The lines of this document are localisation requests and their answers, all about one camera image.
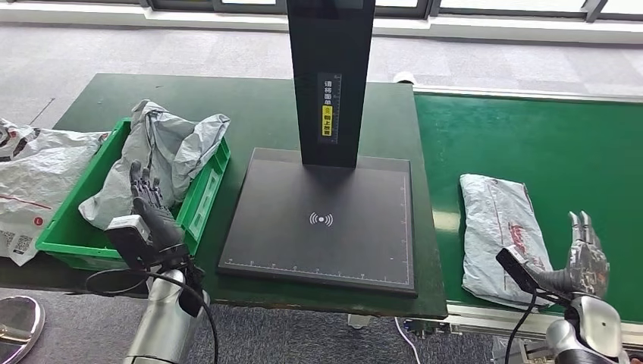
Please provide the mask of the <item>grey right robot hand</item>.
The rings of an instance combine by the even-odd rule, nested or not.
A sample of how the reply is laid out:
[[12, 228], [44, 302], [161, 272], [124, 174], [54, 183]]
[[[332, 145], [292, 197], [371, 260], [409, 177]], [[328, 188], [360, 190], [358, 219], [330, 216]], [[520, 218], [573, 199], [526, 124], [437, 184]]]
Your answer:
[[569, 213], [572, 243], [566, 267], [536, 271], [534, 278], [545, 290], [584, 293], [603, 299], [609, 284], [610, 263], [596, 234], [591, 217], [584, 211]]

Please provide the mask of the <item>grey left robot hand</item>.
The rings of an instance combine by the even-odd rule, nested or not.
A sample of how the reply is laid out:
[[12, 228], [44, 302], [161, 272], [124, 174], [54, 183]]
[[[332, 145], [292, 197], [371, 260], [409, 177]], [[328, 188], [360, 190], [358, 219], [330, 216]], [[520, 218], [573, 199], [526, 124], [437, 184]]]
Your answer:
[[130, 190], [133, 212], [140, 215], [150, 229], [152, 244], [162, 250], [183, 243], [183, 230], [164, 204], [160, 179], [150, 177], [150, 169], [139, 160], [130, 164]]

